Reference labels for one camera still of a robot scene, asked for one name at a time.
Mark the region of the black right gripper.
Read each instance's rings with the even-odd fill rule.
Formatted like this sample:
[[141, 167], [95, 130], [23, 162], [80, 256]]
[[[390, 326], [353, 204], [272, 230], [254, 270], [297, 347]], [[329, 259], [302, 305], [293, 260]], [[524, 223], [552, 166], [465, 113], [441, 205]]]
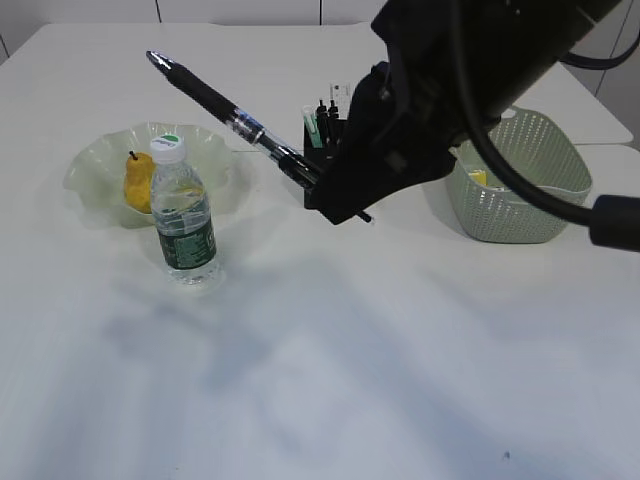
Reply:
[[305, 194], [305, 206], [334, 225], [396, 192], [445, 178], [456, 164], [450, 148], [468, 139], [456, 99], [416, 96], [403, 109], [391, 81], [390, 64], [380, 62], [359, 82], [340, 143]]

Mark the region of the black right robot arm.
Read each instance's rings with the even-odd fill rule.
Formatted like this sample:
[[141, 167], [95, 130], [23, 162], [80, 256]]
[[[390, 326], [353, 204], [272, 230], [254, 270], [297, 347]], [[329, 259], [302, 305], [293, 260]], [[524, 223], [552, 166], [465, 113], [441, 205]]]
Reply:
[[387, 57], [351, 97], [343, 137], [311, 188], [334, 224], [454, 167], [471, 141], [528, 204], [584, 226], [597, 246], [637, 251], [639, 202], [602, 195], [591, 208], [543, 191], [489, 139], [501, 114], [614, 8], [611, 1], [389, 1], [372, 21]]

